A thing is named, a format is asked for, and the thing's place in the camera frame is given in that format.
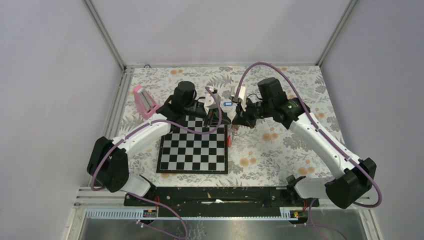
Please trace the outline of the keyring with red fob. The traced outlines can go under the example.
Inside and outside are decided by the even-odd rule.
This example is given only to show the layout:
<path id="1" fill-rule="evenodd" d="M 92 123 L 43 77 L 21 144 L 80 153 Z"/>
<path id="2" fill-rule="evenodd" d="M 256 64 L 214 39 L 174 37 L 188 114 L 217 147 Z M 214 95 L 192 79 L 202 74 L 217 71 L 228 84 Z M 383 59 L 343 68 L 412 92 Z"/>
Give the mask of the keyring with red fob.
<path id="1" fill-rule="evenodd" d="M 227 147 L 228 148 L 232 147 L 232 141 L 233 141 L 233 129 L 229 127 L 227 129 Z"/>

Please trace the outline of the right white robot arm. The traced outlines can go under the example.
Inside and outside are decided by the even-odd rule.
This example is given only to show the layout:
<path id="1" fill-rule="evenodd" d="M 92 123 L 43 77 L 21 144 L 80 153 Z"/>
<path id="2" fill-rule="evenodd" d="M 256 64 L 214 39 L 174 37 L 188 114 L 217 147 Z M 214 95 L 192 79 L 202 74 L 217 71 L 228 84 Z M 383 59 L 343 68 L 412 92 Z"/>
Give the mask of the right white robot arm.
<path id="1" fill-rule="evenodd" d="M 231 89 L 230 99 L 237 104 L 232 124 L 254 128 L 258 119 L 272 118 L 305 141 L 331 173 L 320 178 L 289 176 L 287 201 L 299 206 L 309 198 L 328 199 L 341 209 L 358 205 L 358 199 L 373 186 L 376 163 L 349 151 L 297 97 L 288 99 L 278 79 L 266 78 L 257 86 L 261 95 L 257 102 L 248 98 L 245 86 Z"/>

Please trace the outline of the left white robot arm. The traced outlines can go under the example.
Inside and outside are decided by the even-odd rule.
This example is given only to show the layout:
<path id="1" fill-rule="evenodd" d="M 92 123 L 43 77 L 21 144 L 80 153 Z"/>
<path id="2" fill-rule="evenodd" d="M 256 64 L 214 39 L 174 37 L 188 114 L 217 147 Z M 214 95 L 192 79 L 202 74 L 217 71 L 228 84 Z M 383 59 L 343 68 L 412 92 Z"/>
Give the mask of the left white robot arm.
<path id="1" fill-rule="evenodd" d="M 144 123 L 113 139 L 105 136 L 98 138 L 87 165 L 91 190 L 106 189 L 111 193 L 122 191 L 136 195 L 136 199 L 144 206 L 152 204 L 155 200 L 152 183 L 129 172 L 130 156 L 175 128 L 196 135 L 203 134 L 200 130 L 187 128 L 187 116 L 201 118 L 203 125 L 210 128 L 206 132 L 208 135 L 216 132 L 221 125 L 229 125 L 231 120 L 221 109 L 217 90 L 208 86 L 205 90 L 209 95 L 204 101 L 199 101 L 196 99 L 195 85 L 190 81 L 181 81 L 173 94 Z"/>

